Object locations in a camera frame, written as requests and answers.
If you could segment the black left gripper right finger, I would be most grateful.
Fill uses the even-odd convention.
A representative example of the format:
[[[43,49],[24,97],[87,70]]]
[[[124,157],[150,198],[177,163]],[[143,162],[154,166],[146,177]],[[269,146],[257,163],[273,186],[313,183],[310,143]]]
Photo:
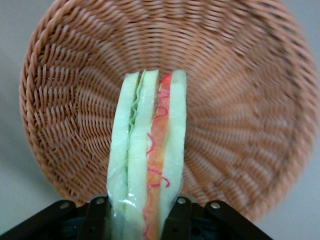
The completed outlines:
[[[200,206],[179,196],[165,220],[163,240],[272,240],[242,214],[221,200]]]

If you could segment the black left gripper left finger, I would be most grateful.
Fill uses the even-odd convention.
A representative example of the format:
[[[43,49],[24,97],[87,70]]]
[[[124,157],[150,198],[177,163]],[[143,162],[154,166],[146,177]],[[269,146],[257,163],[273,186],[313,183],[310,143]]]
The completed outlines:
[[[111,205],[106,194],[95,195],[77,207],[59,200],[12,229],[2,240],[110,240]]]

